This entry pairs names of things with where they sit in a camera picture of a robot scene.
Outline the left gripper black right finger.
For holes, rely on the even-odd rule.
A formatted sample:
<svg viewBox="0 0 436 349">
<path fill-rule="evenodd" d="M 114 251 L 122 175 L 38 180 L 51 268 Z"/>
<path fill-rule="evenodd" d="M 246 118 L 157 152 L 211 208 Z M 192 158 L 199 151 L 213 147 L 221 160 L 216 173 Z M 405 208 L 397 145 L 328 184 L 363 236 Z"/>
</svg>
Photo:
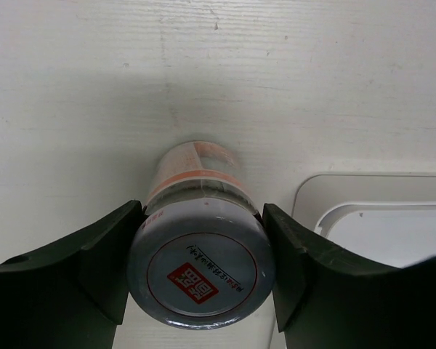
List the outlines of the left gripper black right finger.
<svg viewBox="0 0 436 349">
<path fill-rule="evenodd" d="M 384 265 L 300 225 L 275 204 L 262 221 L 288 348 L 436 348 L 436 257 Z"/>
</svg>

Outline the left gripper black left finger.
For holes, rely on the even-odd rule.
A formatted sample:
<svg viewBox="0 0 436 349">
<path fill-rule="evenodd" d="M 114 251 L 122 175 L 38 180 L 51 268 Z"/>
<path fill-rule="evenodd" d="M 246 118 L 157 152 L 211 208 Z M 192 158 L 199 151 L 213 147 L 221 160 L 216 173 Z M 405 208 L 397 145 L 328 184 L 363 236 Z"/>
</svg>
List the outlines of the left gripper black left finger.
<svg viewBox="0 0 436 349">
<path fill-rule="evenodd" d="M 111 348 L 128 298 L 127 255 L 144 219 L 128 201 L 0 264 L 0 348 Z"/>
</svg>

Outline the red-lid spice jar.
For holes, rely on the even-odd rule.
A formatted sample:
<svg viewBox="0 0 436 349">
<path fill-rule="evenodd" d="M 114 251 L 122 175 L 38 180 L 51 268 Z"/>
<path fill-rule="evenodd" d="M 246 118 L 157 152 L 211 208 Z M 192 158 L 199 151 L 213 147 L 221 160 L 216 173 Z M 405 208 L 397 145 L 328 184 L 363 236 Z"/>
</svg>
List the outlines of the red-lid spice jar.
<svg viewBox="0 0 436 349">
<path fill-rule="evenodd" d="M 151 317 L 210 330 L 251 315 L 270 295 L 275 259 L 235 155 L 216 143 L 173 147 L 158 163 L 126 269 Z"/>
</svg>

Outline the white three-compartment tray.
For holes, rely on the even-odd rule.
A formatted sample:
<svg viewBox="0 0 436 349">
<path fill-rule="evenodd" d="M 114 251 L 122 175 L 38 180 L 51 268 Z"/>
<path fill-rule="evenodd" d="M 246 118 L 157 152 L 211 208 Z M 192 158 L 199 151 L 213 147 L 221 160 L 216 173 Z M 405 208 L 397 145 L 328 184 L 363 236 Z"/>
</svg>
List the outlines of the white three-compartment tray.
<svg viewBox="0 0 436 349">
<path fill-rule="evenodd" d="M 319 174 L 292 217 L 341 247 L 397 268 L 436 257 L 436 175 Z"/>
</svg>

